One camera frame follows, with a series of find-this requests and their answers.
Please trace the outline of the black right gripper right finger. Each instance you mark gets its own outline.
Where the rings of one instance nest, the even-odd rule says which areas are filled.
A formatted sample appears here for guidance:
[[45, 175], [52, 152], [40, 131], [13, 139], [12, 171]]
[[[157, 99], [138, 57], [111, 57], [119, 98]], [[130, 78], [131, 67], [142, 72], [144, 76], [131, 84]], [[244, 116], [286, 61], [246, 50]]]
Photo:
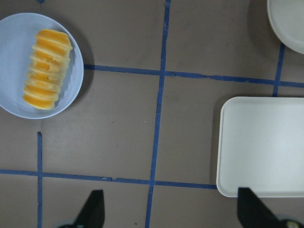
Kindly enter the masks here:
[[244, 228], [282, 228], [280, 220], [250, 188], [238, 188], [237, 218]]

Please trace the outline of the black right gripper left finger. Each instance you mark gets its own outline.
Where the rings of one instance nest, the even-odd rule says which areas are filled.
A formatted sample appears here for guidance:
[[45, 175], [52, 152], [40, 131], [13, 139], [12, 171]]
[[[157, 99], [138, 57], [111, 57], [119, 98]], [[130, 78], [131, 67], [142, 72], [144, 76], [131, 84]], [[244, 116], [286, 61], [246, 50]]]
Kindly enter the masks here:
[[105, 222], [103, 190], [91, 191], [72, 228], [102, 228]]

